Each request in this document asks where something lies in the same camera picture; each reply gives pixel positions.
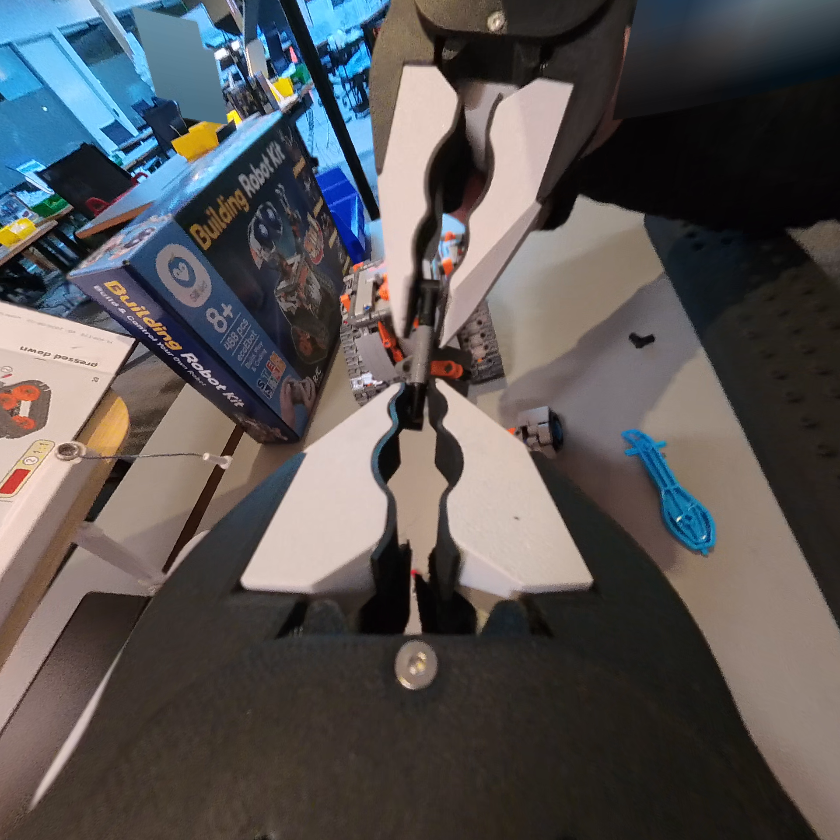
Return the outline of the blue robot kit box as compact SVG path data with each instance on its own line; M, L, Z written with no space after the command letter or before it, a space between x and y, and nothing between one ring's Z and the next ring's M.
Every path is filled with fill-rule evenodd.
M253 118L69 280L261 444L298 441L351 268L295 118Z

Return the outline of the person's right forearm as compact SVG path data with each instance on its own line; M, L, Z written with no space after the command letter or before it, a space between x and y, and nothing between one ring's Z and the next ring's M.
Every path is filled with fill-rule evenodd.
M838 2L639 2L612 135L574 188L709 228L839 218Z

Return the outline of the grey orange toy robot arm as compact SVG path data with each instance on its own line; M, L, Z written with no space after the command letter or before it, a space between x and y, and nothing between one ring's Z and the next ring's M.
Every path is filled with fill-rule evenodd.
M522 441L533 453L554 458L564 445L564 430L560 416L549 406L539 406L520 412L518 420L508 432Z

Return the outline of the grey black axle pin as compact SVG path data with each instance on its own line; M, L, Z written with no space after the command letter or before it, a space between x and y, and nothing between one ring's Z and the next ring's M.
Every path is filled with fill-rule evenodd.
M422 280L417 293L414 350L406 376L402 409L405 426L416 431L422 430L424 425L427 385L436 346L439 298L438 281Z

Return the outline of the grey orange tracked toy robot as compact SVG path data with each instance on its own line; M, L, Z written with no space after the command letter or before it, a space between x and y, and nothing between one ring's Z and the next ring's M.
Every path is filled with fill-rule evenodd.
M405 382L411 371L414 339L401 339L392 326L390 291L384 259L354 266L344 278L340 341L353 397L360 405L389 385ZM473 311L455 338L437 349L430 375L483 385L505 376L487 301Z

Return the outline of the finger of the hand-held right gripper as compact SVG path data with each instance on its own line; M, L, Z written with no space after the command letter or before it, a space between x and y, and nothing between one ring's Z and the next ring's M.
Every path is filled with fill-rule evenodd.
M570 82L546 78L518 89L473 84L468 136L478 140L477 120L486 117L486 188L469 216L465 254L448 283L441 344L461 330L536 224L538 192L573 89Z
M463 102L436 65L406 65L379 173L385 267L394 329L417 318L431 276L450 171L466 141Z

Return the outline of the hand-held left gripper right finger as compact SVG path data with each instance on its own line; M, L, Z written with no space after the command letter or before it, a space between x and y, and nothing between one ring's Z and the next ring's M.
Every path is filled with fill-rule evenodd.
M434 546L441 595L590 589L592 574L531 451L452 387L431 389L431 424L447 480Z

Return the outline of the black perforated foam mat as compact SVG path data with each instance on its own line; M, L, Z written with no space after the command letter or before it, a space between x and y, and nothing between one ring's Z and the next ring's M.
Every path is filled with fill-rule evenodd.
M644 225L838 623L838 282L788 234Z

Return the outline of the blue plastic brick separator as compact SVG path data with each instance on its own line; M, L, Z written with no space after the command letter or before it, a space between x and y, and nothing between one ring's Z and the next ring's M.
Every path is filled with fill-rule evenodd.
M664 454L666 441L656 441L639 429L622 432L625 455L637 457L654 483L667 530L688 550L707 557L717 542L717 527L709 510L677 480Z

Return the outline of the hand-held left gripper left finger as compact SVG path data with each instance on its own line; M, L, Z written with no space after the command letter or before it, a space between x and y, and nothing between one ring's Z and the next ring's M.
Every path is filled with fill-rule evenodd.
M375 447L392 431L394 394L380 394L304 450L266 532L243 572L249 591L367 602L371 554L386 525Z

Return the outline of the blue plastic bin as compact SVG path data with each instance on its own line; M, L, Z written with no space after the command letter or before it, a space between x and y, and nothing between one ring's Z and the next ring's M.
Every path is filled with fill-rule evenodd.
M320 170L316 180L352 263L371 260L371 237L364 204L355 186L338 166Z

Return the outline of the black metal beam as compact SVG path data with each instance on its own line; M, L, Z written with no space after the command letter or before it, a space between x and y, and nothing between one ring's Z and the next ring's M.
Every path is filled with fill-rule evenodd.
M375 199L354 142L350 137L347 125L343 119L339 104L333 94L333 86L326 70L323 68L317 47L312 40L297 1L280 1L284 15L287 18L291 33L301 49L303 62L310 74L313 85L318 92L324 111L337 137L343 157L350 168L353 180L357 186L364 208L371 221L380 219L380 208Z

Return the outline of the yellow plastic bin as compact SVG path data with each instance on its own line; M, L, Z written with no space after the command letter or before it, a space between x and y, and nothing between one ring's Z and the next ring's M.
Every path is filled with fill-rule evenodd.
M185 160L192 162L213 151L219 145L217 133L226 128L225 123L202 121L171 141L172 148Z

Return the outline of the white instruction booklet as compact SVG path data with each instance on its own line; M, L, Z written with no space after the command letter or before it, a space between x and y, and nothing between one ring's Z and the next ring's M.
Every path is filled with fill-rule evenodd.
M91 463L77 441L130 356L131 337L1 305L1 609L11 612Z

